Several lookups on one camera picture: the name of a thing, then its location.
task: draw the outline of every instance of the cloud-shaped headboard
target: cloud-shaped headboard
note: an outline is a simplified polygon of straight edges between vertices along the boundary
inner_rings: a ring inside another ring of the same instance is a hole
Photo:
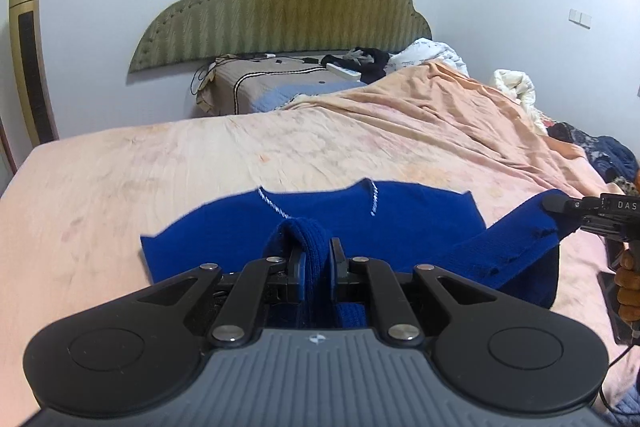
[[[412,0],[180,0],[151,23],[129,71],[224,54],[400,51],[431,37]]]

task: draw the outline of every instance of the cream comforter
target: cream comforter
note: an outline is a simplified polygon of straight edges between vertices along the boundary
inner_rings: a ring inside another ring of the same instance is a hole
[[[487,225],[548,188],[607,189],[577,147],[536,135],[516,103],[437,62],[282,111],[38,147],[0,200],[0,425],[36,410],[22,373],[36,331],[148,284],[140,234],[257,185],[330,190],[363,177],[471,190]],[[605,269],[599,238],[567,238],[554,310],[593,328],[615,357],[622,347],[596,281]],[[639,363],[632,351],[612,369],[610,399],[631,386]]]

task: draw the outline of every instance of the wall switch plate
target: wall switch plate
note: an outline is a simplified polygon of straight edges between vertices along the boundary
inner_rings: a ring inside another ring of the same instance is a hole
[[[580,26],[584,26],[587,29],[591,28],[591,15],[587,15],[586,13],[581,13]]]

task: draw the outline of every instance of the metal pin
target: metal pin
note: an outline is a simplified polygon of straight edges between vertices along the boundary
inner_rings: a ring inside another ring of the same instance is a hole
[[[397,341],[412,341],[420,335],[420,330],[411,324],[396,324],[389,328],[388,333]]]
[[[222,342],[234,342],[244,337],[244,330],[240,326],[218,326],[211,333],[213,338]]]

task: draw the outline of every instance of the human hand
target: human hand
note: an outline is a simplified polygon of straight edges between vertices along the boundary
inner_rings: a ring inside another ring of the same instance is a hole
[[[628,250],[622,254],[614,281],[620,286],[618,315],[627,324],[640,320],[640,274],[634,272],[634,258]]]

